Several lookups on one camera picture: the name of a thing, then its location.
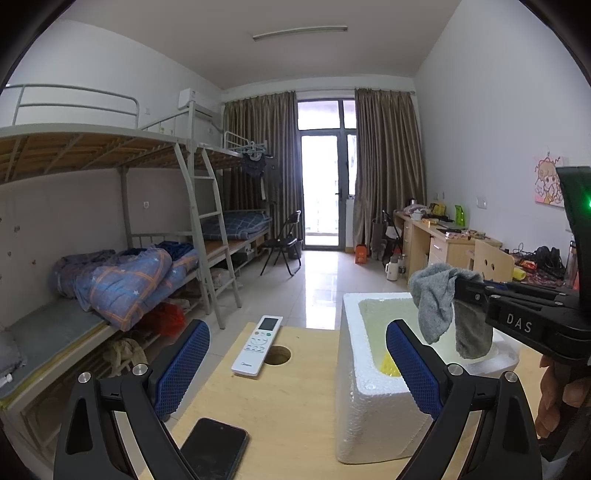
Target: metal screw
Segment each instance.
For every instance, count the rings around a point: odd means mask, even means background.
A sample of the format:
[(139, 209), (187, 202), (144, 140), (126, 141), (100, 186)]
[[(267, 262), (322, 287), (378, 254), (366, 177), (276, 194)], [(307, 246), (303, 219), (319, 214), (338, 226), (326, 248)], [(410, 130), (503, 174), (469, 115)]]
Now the metal screw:
[(513, 373), (513, 372), (505, 372), (505, 379), (508, 382), (517, 383), (517, 381), (519, 380), (519, 377), (517, 376), (516, 373)]
[(78, 382), (80, 383), (86, 383), (91, 379), (92, 375), (90, 374), (90, 372), (84, 372), (80, 375), (78, 375)]
[(464, 369), (461, 365), (458, 364), (450, 364), (447, 366), (447, 370), (454, 376), (459, 377), (464, 373)]
[(146, 364), (137, 364), (133, 370), (131, 371), (134, 375), (137, 375), (138, 377), (140, 375), (143, 375), (144, 373), (146, 373), (148, 371), (148, 365)]

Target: table hole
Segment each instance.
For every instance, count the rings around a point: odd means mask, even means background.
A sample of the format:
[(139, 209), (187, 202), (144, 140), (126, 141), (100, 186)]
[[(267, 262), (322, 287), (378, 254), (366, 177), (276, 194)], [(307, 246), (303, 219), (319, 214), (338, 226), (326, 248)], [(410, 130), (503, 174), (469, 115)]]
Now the table hole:
[(269, 348), (269, 353), (265, 358), (265, 363), (267, 365), (282, 365), (286, 363), (291, 358), (291, 351), (281, 345), (273, 345)]

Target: mattress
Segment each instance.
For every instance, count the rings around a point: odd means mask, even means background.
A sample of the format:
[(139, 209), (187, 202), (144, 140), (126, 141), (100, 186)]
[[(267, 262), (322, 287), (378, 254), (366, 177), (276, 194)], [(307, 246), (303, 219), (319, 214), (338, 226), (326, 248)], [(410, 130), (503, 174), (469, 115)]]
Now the mattress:
[(0, 407), (10, 404), (52, 365), (105, 327), (98, 314), (84, 312), (76, 300), (58, 299), (7, 328), (26, 364), (12, 372), (12, 382), (0, 388)]

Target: blue plaid blanket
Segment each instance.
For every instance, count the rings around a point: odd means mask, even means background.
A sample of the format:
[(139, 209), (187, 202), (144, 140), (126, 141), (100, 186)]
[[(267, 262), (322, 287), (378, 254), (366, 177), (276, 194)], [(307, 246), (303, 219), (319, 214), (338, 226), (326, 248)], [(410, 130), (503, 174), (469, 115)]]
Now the blue plaid blanket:
[[(255, 233), (262, 232), (266, 229), (271, 223), (271, 217), (264, 212), (237, 210), (235, 212), (224, 212), (223, 221), (230, 240), (248, 240)], [(220, 224), (215, 217), (204, 222), (202, 230), (205, 240), (222, 239)]]
[(195, 249), (177, 261), (161, 248), (138, 255), (102, 250), (63, 257), (53, 268), (51, 282), (64, 297), (76, 298), (84, 311), (96, 310), (126, 332), (180, 288), (197, 261)]

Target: gray towel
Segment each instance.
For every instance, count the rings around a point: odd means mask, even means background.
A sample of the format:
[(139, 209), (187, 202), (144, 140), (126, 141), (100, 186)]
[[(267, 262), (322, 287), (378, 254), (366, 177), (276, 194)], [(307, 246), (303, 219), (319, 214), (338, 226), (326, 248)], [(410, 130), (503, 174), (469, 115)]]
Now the gray towel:
[(482, 281), (479, 273), (444, 263), (429, 265), (411, 276), (408, 289), (418, 307), (418, 325), (431, 345), (447, 332), (455, 310), (457, 353), (466, 359), (480, 358), (491, 349), (492, 327), (485, 323), (481, 308), (453, 299), (457, 277)]
[(22, 356), (9, 332), (0, 332), (0, 377), (14, 372), (22, 363)]

